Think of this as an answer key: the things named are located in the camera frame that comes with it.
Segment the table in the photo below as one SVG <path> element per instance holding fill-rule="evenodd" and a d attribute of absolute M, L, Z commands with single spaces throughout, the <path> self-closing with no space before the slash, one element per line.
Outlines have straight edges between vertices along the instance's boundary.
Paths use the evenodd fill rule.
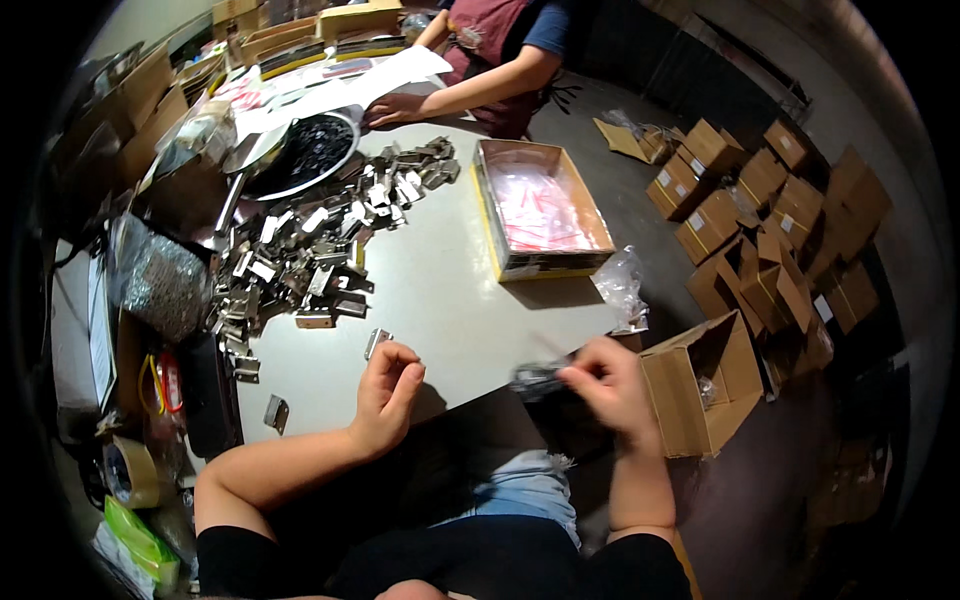
<path fill-rule="evenodd" d="M 292 314 L 273 317 L 251 339 L 260 383 L 238 383 L 247 443 L 277 437 L 263 423 L 271 394 L 290 406 L 284 435 L 342 427 L 356 407 L 363 353 L 376 327 L 413 348 L 426 366 L 420 419 L 506 384 L 516 366 L 555 360 L 615 326 L 586 277 L 518 281 L 493 278 L 491 255 L 468 170 L 481 134 L 437 123 L 368 132 L 359 150 L 392 142 L 413 148 L 447 135 L 464 167 L 453 184 L 427 192 L 407 211 L 408 225 L 380 230 L 367 244 L 366 319 L 340 317 L 332 329 L 297 329 Z"/>

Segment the wall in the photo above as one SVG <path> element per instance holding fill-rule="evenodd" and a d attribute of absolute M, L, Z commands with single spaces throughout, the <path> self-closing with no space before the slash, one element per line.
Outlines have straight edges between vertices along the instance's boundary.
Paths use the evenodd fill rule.
<path fill-rule="evenodd" d="M 86 58 L 122 52 L 141 39 L 149 48 L 212 6 L 213 0 L 124 0 L 93 40 Z"/>
<path fill-rule="evenodd" d="M 955 281 L 946 196 L 929 139 L 919 119 L 910 135 L 881 127 L 883 108 L 875 94 L 883 86 L 866 83 L 850 72 L 855 65 L 827 61 L 815 47 L 830 53 L 836 33 L 824 38 L 798 34 L 757 4 L 776 2 L 696 0 L 693 10 L 754 46 L 779 68 L 800 81 L 813 99 L 804 129 L 831 162 L 851 143 L 874 168 L 894 210 L 876 236 L 897 303 L 904 356 L 910 365 L 910 439 L 903 492 L 909 497 L 926 460 L 945 399 L 954 330 Z M 802 7 L 804 3 L 794 3 Z M 862 63 L 861 71 L 870 65 Z M 880 69 L 889 69 L 880 63 Z M 844 69 L 844 76 L 837 68 Z M 857 85 L 860 95 L 851 82 Z M 901 119 L 904 124 L 910 119 Z"/>

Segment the person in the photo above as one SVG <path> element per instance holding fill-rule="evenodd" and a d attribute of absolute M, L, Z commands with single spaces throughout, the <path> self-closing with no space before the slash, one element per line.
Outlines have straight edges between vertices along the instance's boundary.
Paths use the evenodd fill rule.
<path fill-rule="evenodd" d="M 295 549 L 307 546 L 279 540 L 267 515 L 310 490 L 322 492 L 324 484 L 399 444 L 424 374 L 410 348 L 384 342 L 361 376 L 348 427 L 241 445 L 206 465 L 194 499 L 202 593 L 376 600 L 690 597 L 671 547 L 675 506 L 660 429 L 636 355 L 609 338 L 591 340 L 559 371 L 617 434 L 610 534 L 588 560 L 577 551 L 563 468 L 551 467 L 549 457 L 535 450 L 478 486 L 476 506 L 465 514 L 354 546 L 328 585 L 316 575 L 320 565 L 294 572 Z M 337 520 L 317 511 L 312 518 Z M 323 593 L 331 596 L 317 595 Z"/>
<path fill-rule="evenodd" d="M 443 0 L 415 45 L 437 48 L 453 72 L 427 96 L 387 94 L 367 110 L 372 128 L 470 110 L 491 137 L 519 139 L 564 60 L 572 0 Z"/>

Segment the metal bowl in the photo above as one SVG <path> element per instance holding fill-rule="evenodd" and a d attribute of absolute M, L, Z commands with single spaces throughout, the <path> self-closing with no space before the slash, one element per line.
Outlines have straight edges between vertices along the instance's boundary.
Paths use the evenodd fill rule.
<path fill-rule="evenodd" d="M 307 118 L 307 119 L 310 119 L 310 118 L 314 118 L 314 117 L 321 116 L 321 115 L 330 116 L 330 117 L 335 117 L 335 118 L 337 118 L 337 119 L 340 119 L 340 120 L 344 121 L 344 122 L 347 123 L 348 125 L 350 125 L 350 130 L 353 132 L 353 140 L 350 142 L 350 147 L 349 147 L 349 149 L 344 153 L 343 157 L 341 157 L 340 160 L 338 160 L 337 163 L 334 164 L 332 167 L 330 167 L 330 168 L 327 169 L 326 171 L 320 173 L 317 177 L 315 177 L 314 179 L 312 179 L 312 180 L 310 180 L 310 181 L 305 181 L 305 182 L 301 183 L 300 185 L 296 185 L 296 186 L 294 186 L 294 187 L 291 187 L 291 188 L 289 188 L 289 189 L 285 189 L 285 190 L 280 191 L 280 192 L 274 192 L 274 193 L 272 193 L 272 194 L 267 194 L 267 195 L 265 195 L 265 196 L 257 196 L 257 197 L 255 197 L 255 198 L 248 198 L 248 200 L 256 200 L 256 201 L 258 201 L 258 202 L 267 202 L 267 201 L 270 201 L 270 200 L 281 200 L 281 199 L 284 199 L 284 198 L 290 198 L 291 196 L 296 196 L 296 195 L 302 193 L 303 191 L 305 191 L 305 190 L 313 187 L 314 185 L 317 185 L 318 183 L 322 182 L 322 181 L 325 180 L 326 178 L 330 177 L 332 174 L 334 174 L 334 173 L 336 173 L 338 170 L 340 170 L 340 168 L 343 167 L 344 164 L 347 163 L 347 161 L 349 160 L 349 158 L 350 158 L 351 156 L 353 156 L 353 153 L 356 152 L 357 146 L 360 145 L 360 126 L 358 126 L 356 123 L 354 123 L 352 119 L 344 116 L 343 114 L 341 114 L 341 113 L 339 113 L 339 112 L 335 112 L 335 111 L 331 111 L 331 112 L 321 112 L 321 113 L 319 113 L 319 114 L 311 115 L 311 116 L 306 117 L 306 118 Z M 296 124 L 296 122 L 294 122 L 293 124 L 291 124 L 290 127 L 293 128 L 295 124 Z"/>

